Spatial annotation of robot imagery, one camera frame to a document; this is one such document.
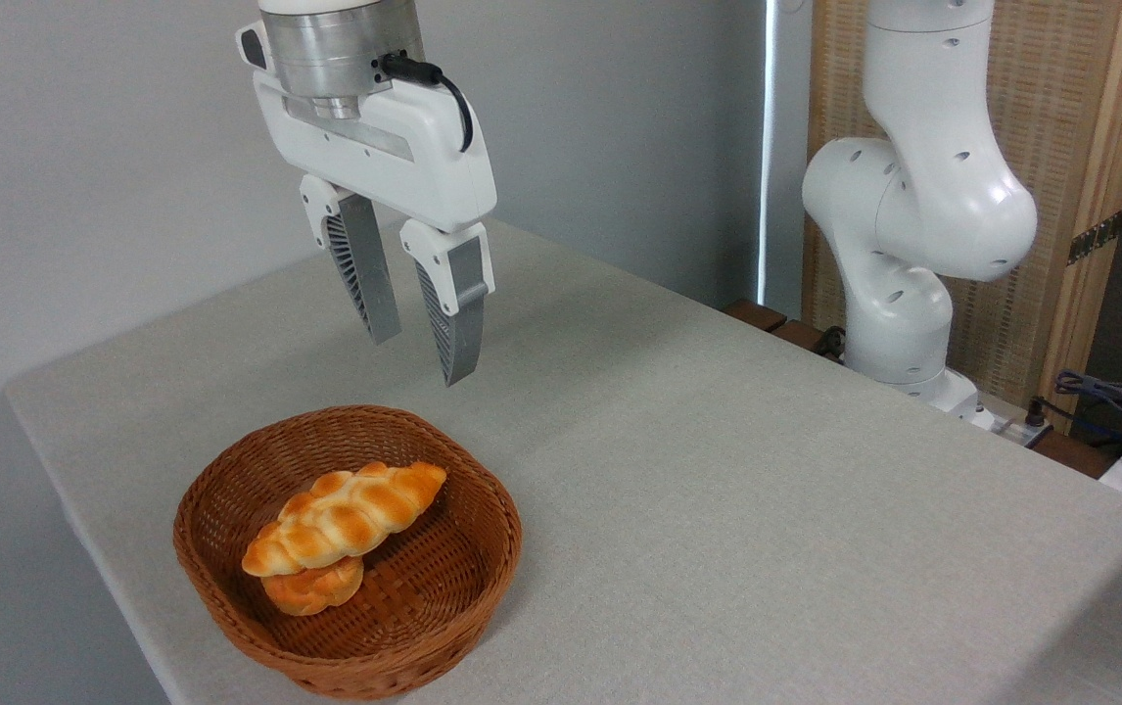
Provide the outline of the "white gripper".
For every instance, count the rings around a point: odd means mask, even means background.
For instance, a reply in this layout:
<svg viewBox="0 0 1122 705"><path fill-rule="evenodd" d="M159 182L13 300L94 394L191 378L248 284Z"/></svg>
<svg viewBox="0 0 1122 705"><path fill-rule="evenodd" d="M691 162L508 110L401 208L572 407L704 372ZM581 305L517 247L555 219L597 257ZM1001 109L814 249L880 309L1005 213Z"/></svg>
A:
<svg viewBox="0 0 1122 705"><path fill-rule="evenodd" d="M401 333L373 201L413 218L401 228L401 245L416 260L442 375L453 387L479 364L485 297L495 291L487 228L475 223L497 205L481 127L473 125L462 152L452 94L403 80L370 83L370 93L356 98L356 117L321 117L310 100L284 92L264 22L239 28L236 44L252 67L274 146L307 173L298 191L311 231L373 344Z"/></svg>

